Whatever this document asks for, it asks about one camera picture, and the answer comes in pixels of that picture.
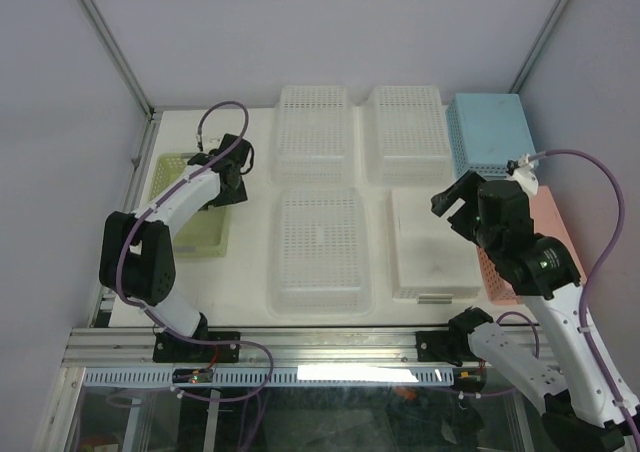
white box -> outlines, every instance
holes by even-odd
[[[389,194],[393,298],[419,303],[473,299],[482,289],[476,248],[431,213],[435,188]]]

clear plastic basket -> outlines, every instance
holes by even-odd
[[[187,167],[193,153],[163,154],[153,173],[149,201],[171,185]],[[173,254],[182,258],[223,257],[227,254],[230,210],[209,207],[196,212],[173,239]]]
[[[378,86],[363,117],[369,182],[428,186],[451,181],[451,149],[437,87]]]
[[[275,124],[274,181],[351,185],[352,117],[346,87],[284,87]]]
[[[371,310],[364,208],[355,189],[286,190],[272,240],[274,314]]]

light blue basket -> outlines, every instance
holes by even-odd
[[[535,154],[517,94],[456,94],[446,116],[457,178],[504,177],[508,160]]]

pink basket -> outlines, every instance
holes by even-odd
[[[549,187],[541,186],[538,189],[538,194],[531,199],[531,217],[534,221],[534,229],[536,232],[555,237],[560,240],[571,253],[573,261],[576,263],[578,272],[582,277],[582,282],[585,280],[584,269],[578,259],[576,249],[571,243],[569,233],[562,222],[560,212],[556,206],[556,202],[553,200],[551,190]],[[487,289],[487,295],[491,303],[496,305],[513,305],[517,304],[518,297],[513,292],[511,285],[500,278],[493,262],[489,260],[487,254],[478,248],[478,260],[480,261],[480,272],[482,272],[482,280],[484,286]]]

white cable clip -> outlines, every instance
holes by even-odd
[[[529,154],[521,155],[521,156],[518,158],[518,165],[519,165],[520,167],[524,167],[525,165],[527,165],[527,164],[529,163],[529,157],[530,157],[530,155],[529,155]]]
[[[628,409],[630,404],[627,399],[622,399],[622,400],[614,400],[613,405],[615,405],[619,409],[623,409],[623,408]]]

